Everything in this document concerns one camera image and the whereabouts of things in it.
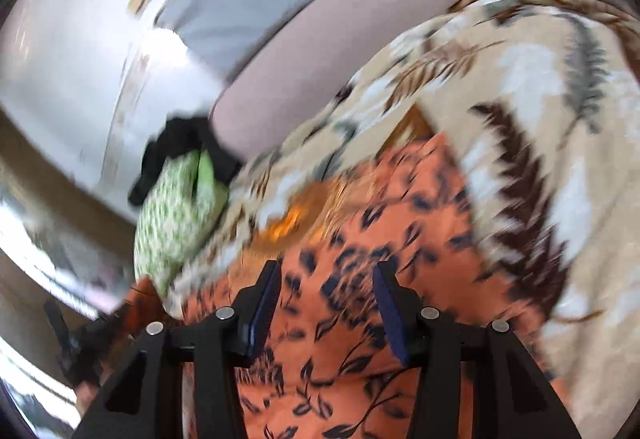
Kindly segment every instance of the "black bracket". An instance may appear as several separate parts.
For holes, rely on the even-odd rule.
[[[129,305],[124,304],[110,315],[101,314],[74,331],[68,329],[60,307],[53,300],[45,302],[44,310],[62,350],[58,355],[62,374],[73,388],[84,382],[99,387],[102,374],[100,359],[122,329]]]
[[[262,352],[281,285],[280,264],[270,260],[231,307],[191,326],[149,324],[73,439],[181,438],[181,366],[186,362],[194,364],[198,437],[246,439],[234,368],[250,366]]]
[[[507,321],[486,328],[455,323],[401,287],[386,262],[373,269],[373,289],[392,352],[421,369],[409,439],[457,439],[461,361],[474,366],[474,439],[580,439]]]

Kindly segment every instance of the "pillow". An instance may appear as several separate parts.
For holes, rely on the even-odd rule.
[[[281,29],[215,105],[220,145],[250,160],[315,115],[405,30],[456,0],[315,0]]]
[[[136,226],[136,279],[150,276],[164,296],[182,264],[210,235],[227,198],[228,188],[216,181],[206,150],[165,161]]]

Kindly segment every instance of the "black cloth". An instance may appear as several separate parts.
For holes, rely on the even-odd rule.
[[[142,157],[140,177],[129,193],[129,204],[142,206],[154,187],[167,159],[175,159],[204,148],[211,158],[216,181],[226,186],[238,175],[242,163],[220,148],[206,117],[174,117],[169,119],[156,140],[149,140]]]

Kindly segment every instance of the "beige floral blanket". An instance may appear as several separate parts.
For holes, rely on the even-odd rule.
[[[610,439],[640,396],[639,33],[595,0],[463,0],[405,32],[243,169],[170,302],[232,262],[259,267],[247,245],[287,226],[306,184],[444,131],[486,260],[477,281],[504,270],[544,309],[582,436]]]

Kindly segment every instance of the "metal bolt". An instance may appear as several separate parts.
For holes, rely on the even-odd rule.
[[[435,307],[425,307],[420,311],[420,316],[425,320],[436,320],[440,316],[440,311]]]
[[[146,332],[150,335],[155,336],[156,334],[160,334],[164,330],[164,324],[162,322],[151,322],[146,326]]]
[[[499,333],[505,333],[509,330],[507,320],[494,320],[491,322],[491,326],[494,328],[494,331],[498,331]]]
[[[229,320],[229,318],[231,318],[234,314],[236,314],[234,308],[229,306],[221,307],[216,311],[216,316],[219,320]]]

